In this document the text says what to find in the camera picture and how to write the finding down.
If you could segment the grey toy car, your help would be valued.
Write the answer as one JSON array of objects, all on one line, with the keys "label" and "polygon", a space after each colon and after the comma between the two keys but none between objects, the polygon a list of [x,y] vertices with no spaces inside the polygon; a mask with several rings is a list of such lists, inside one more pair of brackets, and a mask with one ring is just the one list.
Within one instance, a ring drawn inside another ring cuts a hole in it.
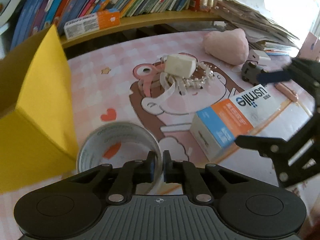
[{"label": "grey toy car", "polygon": [[257,75],[260,73],[266,73],[267,71],[255,61],[246,61],[241,69],[242,80],[257,86],[260,83],[257,80]]}]

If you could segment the white power adapter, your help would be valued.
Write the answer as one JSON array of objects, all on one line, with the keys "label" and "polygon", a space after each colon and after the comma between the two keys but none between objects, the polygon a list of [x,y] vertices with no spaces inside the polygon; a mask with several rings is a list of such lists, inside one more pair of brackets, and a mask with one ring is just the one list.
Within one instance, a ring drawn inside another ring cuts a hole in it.
[{"label": "white power adapter", "polygon": [[249,61],[254,61],[259,65],[267,66],[271,62],[271,58],[264,52],[260,50],[251,49],[248,54]]}]

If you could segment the pink utility knife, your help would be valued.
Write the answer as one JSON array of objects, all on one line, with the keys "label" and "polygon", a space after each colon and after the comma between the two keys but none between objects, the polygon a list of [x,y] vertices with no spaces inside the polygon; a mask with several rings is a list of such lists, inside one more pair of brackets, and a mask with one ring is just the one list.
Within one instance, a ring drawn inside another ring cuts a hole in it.
[{"label": "pink utility knife", "polygon": [[283,83],[275,83],[274,87],[280,91],[283,95],[285,95],[288,99],[290,99],[292,102],[298,101],[298,94],[292,90],[291,88],[287,87]]}]

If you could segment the clear packing tape roll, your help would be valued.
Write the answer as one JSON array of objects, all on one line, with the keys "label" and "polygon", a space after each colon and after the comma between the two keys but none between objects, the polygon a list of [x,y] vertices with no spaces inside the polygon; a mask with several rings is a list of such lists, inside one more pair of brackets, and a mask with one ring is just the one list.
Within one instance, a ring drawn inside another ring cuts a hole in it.
[{"label": "clear packing tape roll", "polygon": [[104,163],[119,168],[128,161],[145,160],[150,151],[155,152],[155,178],[137,186],[137,193],[153,194],[162,180],[161,149],[154,135],[137,124],[114,121],[94,130],[81,146],[76,168],[84,172]]}]

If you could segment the pink plush toy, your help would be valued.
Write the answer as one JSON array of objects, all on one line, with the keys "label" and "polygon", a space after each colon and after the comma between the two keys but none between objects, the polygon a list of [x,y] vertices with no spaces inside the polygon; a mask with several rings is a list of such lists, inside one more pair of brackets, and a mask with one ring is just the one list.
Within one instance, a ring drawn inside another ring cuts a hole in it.
[{"label": "pink plush toy", "polygon": [[248,58],[249,45],[243,29],[211,31],[203,37],[204,51],[233,66],[244,64]]}]

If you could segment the usmile toothpaste box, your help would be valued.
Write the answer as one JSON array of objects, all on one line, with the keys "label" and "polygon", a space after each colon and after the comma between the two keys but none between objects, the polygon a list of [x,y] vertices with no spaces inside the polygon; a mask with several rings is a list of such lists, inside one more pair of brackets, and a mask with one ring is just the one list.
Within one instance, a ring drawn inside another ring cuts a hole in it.
[{"label": "usmile toothpaste box", "polygon": [[220,159],[239,135],[252,135],[278,114],[283,101],[257,85],[197,111],[190,132],[208,160]]}]

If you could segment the pearl ribbon hair accessory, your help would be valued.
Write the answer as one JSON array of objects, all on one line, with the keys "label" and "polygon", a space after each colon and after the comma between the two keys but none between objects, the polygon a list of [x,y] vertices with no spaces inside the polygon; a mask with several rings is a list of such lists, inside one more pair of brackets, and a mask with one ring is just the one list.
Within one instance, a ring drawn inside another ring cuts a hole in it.
[{"label": "pearl ribbon hair accessory", "polygon": [[[194,57],[186,53],[179,54]],[[166,59],[167,57],[161,58],[160,64],[156,66],[152,65],[147,75],[138,78],[139,90],[144,93],[146,98],[152,100],[147,104],[149,107],[165,102],[174,94],[176,89],[185,96],[188,88],[201,89],[204,88],[207,83],[214,80],[214,72],[210,66],[203,62],[198,62],[198,60],[195,72],[190,78],[170,75],[164,71]],[[151,96],[151,89],[153,87],[162,87],[164,92],[160,96],[153,98]]]}]

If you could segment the white foam block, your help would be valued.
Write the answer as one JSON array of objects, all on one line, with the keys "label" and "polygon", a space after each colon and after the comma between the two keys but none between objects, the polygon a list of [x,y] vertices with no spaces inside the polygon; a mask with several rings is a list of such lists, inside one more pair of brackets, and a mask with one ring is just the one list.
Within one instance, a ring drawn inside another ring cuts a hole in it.
[{"label": "white foam block", "polygon": [[197,59],[188,55],[171,54],[167,56],[164,71],[181,78],[190,78],[195,72]]}]

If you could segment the pink cylindrical container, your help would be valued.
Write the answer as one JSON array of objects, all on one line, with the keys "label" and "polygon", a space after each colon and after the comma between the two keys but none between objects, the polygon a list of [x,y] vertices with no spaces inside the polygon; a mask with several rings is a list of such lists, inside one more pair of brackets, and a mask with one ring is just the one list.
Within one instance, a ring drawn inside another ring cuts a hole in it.
[{"label": "pink cylindrical container", "polygon": [[309,32],[300,51],[297,55],[300,59],[307,59],[319,62],[320,58],[320,41],[317,36]]}]

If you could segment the stack of papers and books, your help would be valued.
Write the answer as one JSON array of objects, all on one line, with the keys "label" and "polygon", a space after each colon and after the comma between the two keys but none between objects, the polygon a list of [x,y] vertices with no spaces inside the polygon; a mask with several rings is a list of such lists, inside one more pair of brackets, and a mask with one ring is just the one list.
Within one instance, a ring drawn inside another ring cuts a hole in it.
[{"label": "stack of papers and books", "polygon": [[298,54],[299,38],[269,17],[264,0],[214,0],[212,11],[243,29],[250,48],[268,55]]}]

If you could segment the yellow cardboard box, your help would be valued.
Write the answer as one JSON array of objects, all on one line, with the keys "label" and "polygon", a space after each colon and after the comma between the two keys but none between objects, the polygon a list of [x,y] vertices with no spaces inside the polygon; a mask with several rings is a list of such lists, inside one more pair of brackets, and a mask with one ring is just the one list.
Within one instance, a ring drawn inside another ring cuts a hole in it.
[{"label": "yellow cardboard box", "polygon": [[1,193],[75,169],[71,70],[55,26],[1,60]]}]

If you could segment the wooden bookshelf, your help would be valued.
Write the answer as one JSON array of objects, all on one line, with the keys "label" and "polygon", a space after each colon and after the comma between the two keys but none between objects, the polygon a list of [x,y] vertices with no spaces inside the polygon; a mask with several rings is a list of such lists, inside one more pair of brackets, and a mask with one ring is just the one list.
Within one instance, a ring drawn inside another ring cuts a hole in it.
[{"label": "wooden bookshelf", "polygon": [[69,48],[74,45],[102,37],[108,34],[117,33],[124,30],[147,27],[158,24],[168,24],[173,22],[195,22],[195,21],[223,21],[223,18],[211,12],[202,11],[166,11],[153,14],[145,14],[132,17],[124,17],[120,19],[120,25],[116,25],[107,29],[97,30],[88,34],[81,35],[68,40],[65,36],[61,36],[60,42],[63,48]]}]

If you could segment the usmile box on shelf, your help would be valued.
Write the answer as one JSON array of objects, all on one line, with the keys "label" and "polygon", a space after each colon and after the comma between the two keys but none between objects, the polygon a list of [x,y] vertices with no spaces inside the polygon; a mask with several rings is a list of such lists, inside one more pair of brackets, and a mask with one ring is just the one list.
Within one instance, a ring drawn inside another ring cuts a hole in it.
[{"label": "usmile box on shelf", "polygon": [[65,23],[64,32],[67,40],[71,40],[81,35],[117,25],[120,25],[120,12],[117,9],[110,9],[70,20]]}]

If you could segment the row of leaning books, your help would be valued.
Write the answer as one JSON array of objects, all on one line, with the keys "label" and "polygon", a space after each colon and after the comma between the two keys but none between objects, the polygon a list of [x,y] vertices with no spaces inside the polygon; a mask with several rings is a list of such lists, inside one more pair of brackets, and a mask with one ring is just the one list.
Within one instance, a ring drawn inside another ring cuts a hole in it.
[{"label": "row of leaning books", "polygon": [[11,49],[34,34],[55,25],[65,35],[65,23],[98,11],[117,9],[120,18],[164,11],[181,11],[190,0],[25,0],[18,18]]}]

